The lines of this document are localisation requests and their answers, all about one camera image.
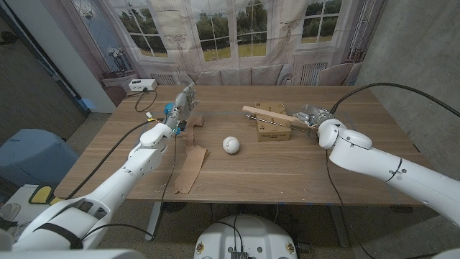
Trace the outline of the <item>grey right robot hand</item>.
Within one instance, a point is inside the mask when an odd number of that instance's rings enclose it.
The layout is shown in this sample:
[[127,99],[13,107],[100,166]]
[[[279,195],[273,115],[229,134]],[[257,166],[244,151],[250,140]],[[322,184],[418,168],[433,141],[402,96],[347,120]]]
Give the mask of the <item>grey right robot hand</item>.
[[293,116],[306,123],[308,127],[306,133],[307,137],[310,137],[323,122],[334,118],[327,109],[310,104],[302,106],[301,111],[294,113]]

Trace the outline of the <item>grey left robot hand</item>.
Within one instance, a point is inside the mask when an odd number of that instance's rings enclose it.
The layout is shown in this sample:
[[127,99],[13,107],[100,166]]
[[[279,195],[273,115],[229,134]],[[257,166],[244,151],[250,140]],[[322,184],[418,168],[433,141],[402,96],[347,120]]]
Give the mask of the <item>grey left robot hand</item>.
[[171,128],[176,135],[185,130],[186,119],[200,102],[196,100],[194,86],[194,83],[190,83],[176,96],[173,103],[169,103],[165,107],[164,124]]

